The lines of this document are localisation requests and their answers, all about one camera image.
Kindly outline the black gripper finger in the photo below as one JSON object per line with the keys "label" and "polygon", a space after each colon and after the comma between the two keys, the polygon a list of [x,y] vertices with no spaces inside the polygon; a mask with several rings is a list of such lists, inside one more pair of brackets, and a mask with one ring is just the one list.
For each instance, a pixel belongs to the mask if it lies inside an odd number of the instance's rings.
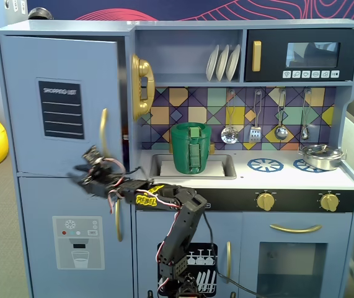
{"label": "black gripper finger", "polygon": [[93,194],[92,191],[92,178],[86,174],[76,175],[73,173],[67,174],[68,178],[88,194]]}
{"label": "black gripper finger", "polygon": [[105,157],[98,151],[94,145],[90,147],[82,158],[86,161],[83,165],[76,165],[74,167],[77,171],[82,171],[87,174],[112,174],[112,167]]}

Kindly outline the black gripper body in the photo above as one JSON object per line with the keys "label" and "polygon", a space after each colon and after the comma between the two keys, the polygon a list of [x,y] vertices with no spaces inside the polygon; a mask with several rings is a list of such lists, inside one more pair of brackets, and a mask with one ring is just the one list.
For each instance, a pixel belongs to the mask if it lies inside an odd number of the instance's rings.
{"label": "black gripper body", "polygon": [[122,170],[116,170],[110,164],[86,166],[83,188],[88,194],[106,198],[124,179]]}

